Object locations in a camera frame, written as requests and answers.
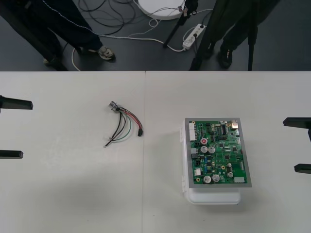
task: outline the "connector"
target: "connector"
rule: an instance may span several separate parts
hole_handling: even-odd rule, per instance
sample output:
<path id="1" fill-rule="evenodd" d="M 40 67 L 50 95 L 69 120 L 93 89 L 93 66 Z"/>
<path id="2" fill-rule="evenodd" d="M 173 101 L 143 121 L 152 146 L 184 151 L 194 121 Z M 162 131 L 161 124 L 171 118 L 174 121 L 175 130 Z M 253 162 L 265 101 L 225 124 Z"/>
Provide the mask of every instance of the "connector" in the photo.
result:
<path id="1" fill-rule="evenodd" d="M 139 129 L 139 130 L 138 130 L 138 137 L 141 137 L 142 134 L 143 134 L 143 130 L 142 130 L 142 129 Z"/>
<path id="2" fill-rule="evenodd" d="M 118 106 L 117 103 L 115 103 L 114 101 L 111 101 L 111 103 L 109 104 L 109 107 L 110 107 L 111 110 L 113 110 L 113 111 L 119 111 L 119 110 L 120 110 L 119 106 Z"/>

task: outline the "white power strip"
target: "white power strip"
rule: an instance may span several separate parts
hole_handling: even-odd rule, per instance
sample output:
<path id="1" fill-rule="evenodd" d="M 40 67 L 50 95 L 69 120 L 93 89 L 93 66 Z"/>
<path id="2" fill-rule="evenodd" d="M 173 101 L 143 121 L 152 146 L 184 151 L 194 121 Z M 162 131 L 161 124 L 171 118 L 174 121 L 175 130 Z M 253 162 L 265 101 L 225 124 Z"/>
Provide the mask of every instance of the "white power strip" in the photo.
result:
<path id="1" fill-rule="evenodd" d="M 193 29 L 193 31 L 189 34 L 189 36 L 187 37 L 187 39 L 183 42 L 183 48 L 189 50 L 191 48 L 191 46 L 193 45 L 193 43 L 195 42 L 195 38 L 194 38 L 194 34 L 197 34 L 197 37 L 199 37 L 199 35 L 204 31 L 206 26 L 203 25 L 203 27 L 201 28 L 201 24 L 198 24 L 195 29 Z"/>

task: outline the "pants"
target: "pants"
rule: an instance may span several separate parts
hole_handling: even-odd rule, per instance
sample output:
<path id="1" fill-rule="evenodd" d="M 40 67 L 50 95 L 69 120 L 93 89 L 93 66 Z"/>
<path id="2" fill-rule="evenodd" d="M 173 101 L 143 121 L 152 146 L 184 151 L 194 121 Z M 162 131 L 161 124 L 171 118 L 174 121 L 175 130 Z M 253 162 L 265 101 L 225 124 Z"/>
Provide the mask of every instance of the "pants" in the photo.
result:
<path id="1" fill-rule="evenodd" d="M 273 11 L 280 0 L 259 0 L 259 12 L 257 25 L 261 24 Z M 250 22 L 251 0 L 229 0 L 221 22 L 211 41 L 221 40 L 226 32 L 223 44 L 224 50 L 236 50 L 237 47 L 248 37 Z"/>
<path id="2" fill-rule="evenodd" d="M 91 29 L 72 0 L 44 1 L 51 8 L 57 10 L 72 22 Z M 99 48 L 103 45 L 97 35 L 87 29 L 77 27 L 68 22 L 57 12 L 45 5 L 42 0 L 31 0 L 31 2 L 32 6 L 30 10 L 33 16 L 42 21 L 41 30 L 44 31 L 46 36 L 52 38 L 52 40 L 57 40 L 57 37 L 50 30 L 58 34 L 66 41 L 72 42 L 74 45 L 87 50 L 99 50 Z"/>

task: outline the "circuit board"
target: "circuit board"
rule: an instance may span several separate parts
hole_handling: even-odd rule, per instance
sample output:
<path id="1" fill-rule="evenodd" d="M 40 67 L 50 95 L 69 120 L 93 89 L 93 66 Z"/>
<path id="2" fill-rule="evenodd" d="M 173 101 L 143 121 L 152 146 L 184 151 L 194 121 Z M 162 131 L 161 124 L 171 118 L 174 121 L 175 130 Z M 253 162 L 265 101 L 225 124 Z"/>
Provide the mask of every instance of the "circuit board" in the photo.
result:
<path id="1" fill-rule="evenodd" d="M 190 121 L 194 184 L 247 183 L 236 120 Z"/>

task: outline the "capacitor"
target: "capacitor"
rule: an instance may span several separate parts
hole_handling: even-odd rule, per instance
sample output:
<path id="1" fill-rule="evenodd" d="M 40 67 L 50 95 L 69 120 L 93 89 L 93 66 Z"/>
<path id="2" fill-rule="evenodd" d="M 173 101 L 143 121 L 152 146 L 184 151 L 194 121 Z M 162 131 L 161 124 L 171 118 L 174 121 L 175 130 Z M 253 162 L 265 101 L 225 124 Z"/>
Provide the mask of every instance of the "capacitor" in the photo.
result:
<path id="1" fill-rule="evenodd" d="M 205 176 L 204 178 L 203 178 L 203 182 L 204 183 L 210 183 L 212 181 L 212 178 L 210 177 L 210 176 Z"/>
<path id="2" fill-rule="evenodd" d="M 227 173 L 227 176 L 230 177 L 230 178 L 232 178 L 232 177 L 233 177 L 233 173 L 232 173 L 232 172 L 228 172 L 228 173 Z"/>
<path id="3" fill-rule="evenodd" d="M 200 142 L 201 142 L 202 145 L 206 145 L 207 144 L 207 139 L 203 137 Z"/>
<path id="4" fill-rule="evenodd" d="M 213 175 L 212 179 L 214 182 L 219 182 L 220 177 L 219 177 L 219 175 Z"/>
<path id="5" fill-rule="evenodd" d="M 207 152 L 208 152 L 208 148 L 207 148 L 207 147 L 201 147 L 201 148 L 200 148 L 200 151 L 201 151 L 202 153 L 207 153 Z"/>
<path id="6" fill-rule="evenodd" d="M 208 148 L 208 152 L 209 152 L 210 154 L 215 153 L 215 148 L 214 148 L 214 147 L 209 147 L 209 148 Z"/>

